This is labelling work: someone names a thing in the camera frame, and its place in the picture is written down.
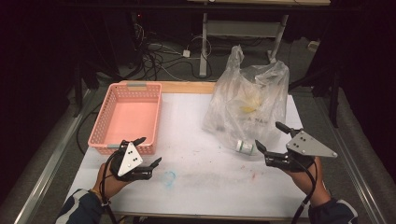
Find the gray floor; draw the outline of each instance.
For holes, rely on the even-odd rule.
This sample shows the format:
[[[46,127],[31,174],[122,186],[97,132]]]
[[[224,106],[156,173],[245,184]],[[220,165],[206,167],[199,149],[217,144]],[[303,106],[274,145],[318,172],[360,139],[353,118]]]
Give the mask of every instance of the gray floor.
[[[271,40],[264,39],[259,46],[242,45],[245,54],[242,66],[268,64],[265,51],[270,49],[272,44]],[[293,44],[282,43],[281,45],[277,58],[289,66],[290,82],[305,75],[306,69],[314,57],[314,53],[306,49],[307,44],[307,40],[301,39]],[[165,46],[172,49],[163,47],[163,50],[176,50],[177,52],[183,50],[181,46],[173,43],[166,43]],[[186,63],[181,63],[169,67],[166,69],[167,72],[162,70],[158,75],[158,80],[215,81],[224,70],[231,45],[222,45],[224,47],[221,48],[216,47],[216,44],[213,44],[213,46],[212,55],[208,59],[212,68],[211,77],[202,80],[195,78],[191,75],[190,66]],[[176,56],[169,54],[163,55],[163,57],[169,60],[172,57],[176,58]],[[194,74],[197,75],[199,70],[198,61],[189,60],[189,62],[193,64]],[[121,72],[124,74],[128,71],[129,69],[126,66],[121,68]],[[107,85],[108,83],[102,81],[99,90],[88,91],[85,98],[85,111],[90,111],[104,99]],[[337,160],[322,160],[326,186],[332,195],[351,203],[359,213],[360,223],[392,223],[396,219],[394,213],[396,207],[395,184],[362,133],[359,123],[349,109],[347,98],[342,90],[340,90],[339,97],[337,113],[339,128],[337,129],[334,129],[327,118],[328,98],[312,97],[310,88],[297,88],[291,91],[290,94],[293,95],[305,130],[340,155]],[[50,177],[47,187],[44,188],[42,194],[39,194],[42,197],[33,198],[36,206],[27,220],[30,223],[51,223],[62,207],[65,196],[73,183],[74,176],[83,158],[83,155],[78,150],[76,133],[68,132],[69,128],[77,121],[73,117],[76,109],[76,106],[73,105],[73,92],[70,94],[70,102],[71,105],[31,159],[18,183],[2,204],[0,223],[15,222],[18,214],[32,194],[37,180],[39,180],[59,145],[64,145],[64,154],[60,156],[60,161],[55,166],[54,175]],[[94,118],[92,117],[90,116],[84,122],[78,135],[83,149],[87,148],[87,139],[94,123]],[[197,223],[197,220],[193,222],[192,220],[184,219],[162,219],[156,221],[156,223]],[[103,217],[102,223],[110,223],[107,216]],[[127,218],[126,223],[132,223],[132,219]],[[198,223],[220,222],[201,220]]]

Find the clear plastic bag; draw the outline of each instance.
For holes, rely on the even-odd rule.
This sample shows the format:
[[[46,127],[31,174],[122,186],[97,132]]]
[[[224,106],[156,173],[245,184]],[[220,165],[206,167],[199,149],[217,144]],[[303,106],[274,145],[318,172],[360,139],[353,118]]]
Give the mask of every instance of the clear plastic bag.
[[[203,129],[225,147],[240,151],[242,146],[249,146],[248,154],[254,155],[255,139],[268,147],[279,139],[275,124],[286,119],[289,68],[277,61],[241,69],[243,59],[241,47],[233,47],[215,85]]]

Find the dark background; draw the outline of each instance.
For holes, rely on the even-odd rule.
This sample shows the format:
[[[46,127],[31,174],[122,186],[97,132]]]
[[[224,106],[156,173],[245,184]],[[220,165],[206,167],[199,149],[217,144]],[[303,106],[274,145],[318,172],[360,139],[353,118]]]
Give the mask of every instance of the dark background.
[[[170,1],[170,4],[184,2]],[[334,6],[341,7],[360,3],[332,1]],[[122,52],[108,45],[112,34],[105,23],[116,21],[114,14],[112,17],[90,12],[85,14],[83,21],[79,14],[57,7],[54,1],[21,0],[0,5],[2,202],[68,107],[67,94],[74,85],[77,64],[82,68],[82,78],[94,88],[97,69],[87,66],[86,61],[96,63],[109,74],[117,74],[120,60],[117,53]],[[304,36],[322,40],[307,75],[329,63],[340,68],[341,87],[351,109],[378,157],[395,179],[392,156],[396,149],[392,141],[396,134],[393,112],[396,105],[393,91],[396,85],[394,9],[390,0],[373,0],[368,1],[360,15],[340,16],[332,23],[327,19],[290,16],[284,39],[292,41]],[[142,22],[146,22],[150,29],[180,41],[188,41],[190,34],[201,29],[199,15],[169,15],[167,12],[147,14]],[[257,17],[251,15],[247,20],[257,20]],[[92,29],[98,43],[96,46],[87,34],[86,25]],[[323,85],[323,82],[325,86],[332,84],[331,79],[322,78],[309,85]]]

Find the sleeve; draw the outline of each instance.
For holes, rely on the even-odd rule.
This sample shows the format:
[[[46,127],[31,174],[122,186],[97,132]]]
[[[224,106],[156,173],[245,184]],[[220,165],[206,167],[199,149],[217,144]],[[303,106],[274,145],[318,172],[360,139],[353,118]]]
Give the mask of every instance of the sleeve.
[[[105,209],[94,193],[78,189],[66,200],[55,223],[99,223],[104,212]]]
[[[309,220],[312,224],[358,223],[358,213],[347,202],[332,198],[318,207],[309,207]]]

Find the pink plastic basket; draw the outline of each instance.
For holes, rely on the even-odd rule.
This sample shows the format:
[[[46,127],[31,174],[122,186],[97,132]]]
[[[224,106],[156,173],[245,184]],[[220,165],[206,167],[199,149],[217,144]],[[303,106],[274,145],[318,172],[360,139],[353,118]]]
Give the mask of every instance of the pink plastic basket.
[[[122,140],[146,137],[136,147],[141,155],[155,153],[162,101],[161,83],[121,82],[108,87],[88,145],[110,155]]]

